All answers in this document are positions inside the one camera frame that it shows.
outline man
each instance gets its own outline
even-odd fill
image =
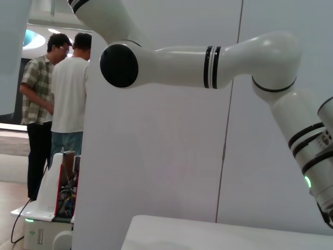
[[[27,125],[30,143],[28,164],[28,197],[36,200],[45,162],[50,163],[53,99],[51,77],[55,64],[67,57],[69,38],[53,34],[47,43],[47,54],[31,60],[25,67],[20,91],[23,94],[22,124]]]
[[[73,56],[54,68],[51,90],[55,100],[51,162],[53,156],[60,153],[62,148],[81,154],[91,45],[91,35],[77,34],[73,44]]]

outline white t-shirt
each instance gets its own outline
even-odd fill
[[[54,67],[51,85],[55,102],[53,132],[83,131],[88,65],[83,58],[69,57]]]

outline short hair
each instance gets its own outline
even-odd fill
[[[89,50],[92,48],[92,35],[87,33],[78,33],[74,39],[74,49]]]
[[[65,34],[53,34],[50,36],[47,42],[47,52],[52,51],[53,45],[57,48],[63,46],[65,43],[67,43],[69,46],[72,46],[71,41],[69,40],[68,36]]]

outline white table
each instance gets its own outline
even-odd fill
[[[332,250],[333,237],[136,216],[122,250]]]

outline denim shorts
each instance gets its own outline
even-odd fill
[[[61,153],[61,149],[65,151],[75,151],[77,155],[81,155],[83,132],[75,133],[56,133],[52,132],[52,148],[51,148],[51,163],[53,156],[56,153]]]

